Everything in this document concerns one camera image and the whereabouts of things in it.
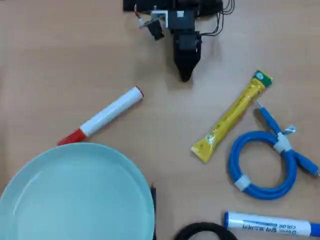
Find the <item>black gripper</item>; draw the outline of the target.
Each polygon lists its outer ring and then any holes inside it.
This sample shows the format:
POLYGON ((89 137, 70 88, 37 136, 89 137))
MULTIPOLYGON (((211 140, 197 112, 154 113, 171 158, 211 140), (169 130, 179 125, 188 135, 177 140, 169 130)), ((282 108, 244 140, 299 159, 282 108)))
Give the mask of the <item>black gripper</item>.
POLYGON ((199 31, 173 33, 173 59, 182 82, 191 79, 194 68, 201 59, 202 36, 199 31))

